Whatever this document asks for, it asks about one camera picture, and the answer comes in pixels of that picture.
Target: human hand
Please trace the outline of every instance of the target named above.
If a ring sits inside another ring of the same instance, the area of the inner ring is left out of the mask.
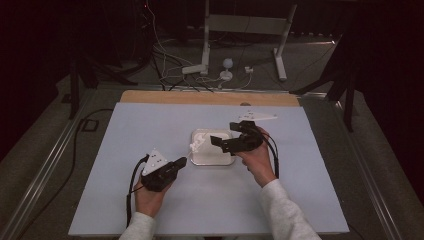
[[[172,183],[166,186],[165,189],[163,189],[161,192],[153,192],[145,188],[141,184],[141,181],[138,180],[137,184],[134,185],[133,188],[135,191],[135,210],[154,218],[159,212],[160,207],[162,206],[163,198],[165,197],[165,193],[168,191],[171,185]]]
[[[261,127],[258,127],[258,129],[268,139],[268,132]],[[249,171],[253,174],[255,181],[259,184],[259,186],[264,187],[272,180],[277,179],[272,171],[268,145],[265,141],[258,148],[252,151],[238,152],[235,154],[243,159],[243,164],[246,165]]]

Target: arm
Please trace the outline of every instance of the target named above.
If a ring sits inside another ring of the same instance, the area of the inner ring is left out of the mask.
[[[289,199],[279,180],[262,188],[261,205],[274,239],[320,239],[299,206]]]
[[[162,206],[165,193],[171,187],[169,184],[162,192],[152,192],[143,187],[140,180],[134,186],[135,210],[130,225],[119,239],[121,240],[151,240],[156,221],[154,217]]]
[[[269,135],[260,128],[264,135]],[[292,202],[272,171],[268,146],[264,142],[250,152],[236,153],[243,159],[262,187],[261,205],[268,219],[274,239],[320,239],[307,222],[299,206]]]

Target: white tray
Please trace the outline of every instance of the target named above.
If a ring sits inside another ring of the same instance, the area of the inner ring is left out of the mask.
[[[195,165],[202,166],[222,166],[230,165],[234,162],[235,156],[230,153],[223,153],[220,147],[211,143],[210,136],[222,138],[223,140],[231,139],[231,131],[226,129],[197,129],[191,134],[192,142],[202,135],[205,142],[200,145],[197,152],[191,154],[191,161]]]

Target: dark curtain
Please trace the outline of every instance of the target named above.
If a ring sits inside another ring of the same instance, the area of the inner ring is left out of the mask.
[[[421,202],[423,9],[422,3],[413,1],[362,4],[322,75],[358,63],[356,89],[364,94]]]
[[[0,3],[0,159],[56,97],[55,83],[67,73],[58,41],[63,11],[53,0]]]

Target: white tabletop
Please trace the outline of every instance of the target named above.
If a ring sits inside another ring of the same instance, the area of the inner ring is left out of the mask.
[[[118,103],[69,234],[121,234],[126,223],[125,196],[139,159],[154,148],[168,160],[186,156],[193,131],[228,129],[230,122],[239,122],[238,117],[248,110],[277,115],[277,119],[256,124],[276,141],[280,181],[315,231],[347,232],[346,220],[302,107]],[[260,187],[238,158],[230,166],[196,166],[189,160],[156,217],[156,234],[269,234],[259,193]]]

